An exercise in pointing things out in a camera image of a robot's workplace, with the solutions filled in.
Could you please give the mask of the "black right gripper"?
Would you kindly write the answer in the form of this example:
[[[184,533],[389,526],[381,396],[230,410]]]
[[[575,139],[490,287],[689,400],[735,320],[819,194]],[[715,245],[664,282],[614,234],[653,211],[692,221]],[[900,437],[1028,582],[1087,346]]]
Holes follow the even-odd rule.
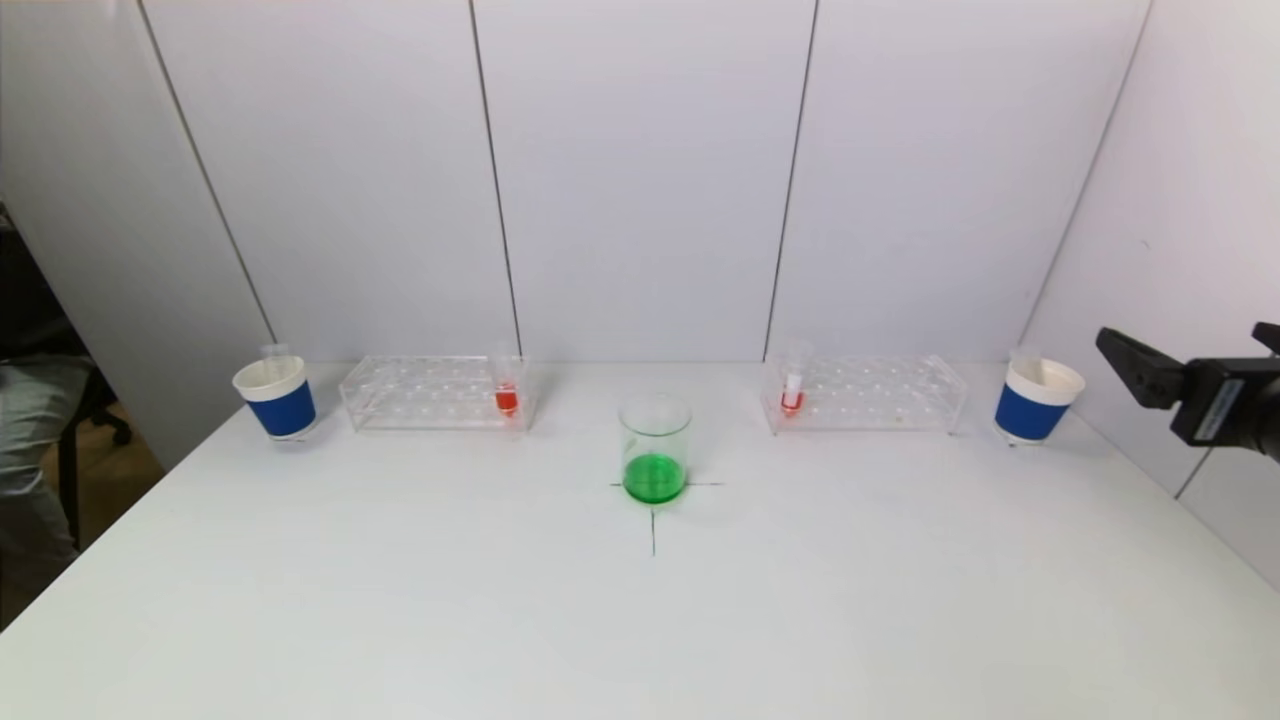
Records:
[[[1280,355],[1280,325],[1257,322],[1251,337]],[[1279,360],[1276,357],[1174,357],[1103,327],[1094,346],[1147,409],[1178,411],[1171,432],[1190,447],[1244,448],[1279,461]]]

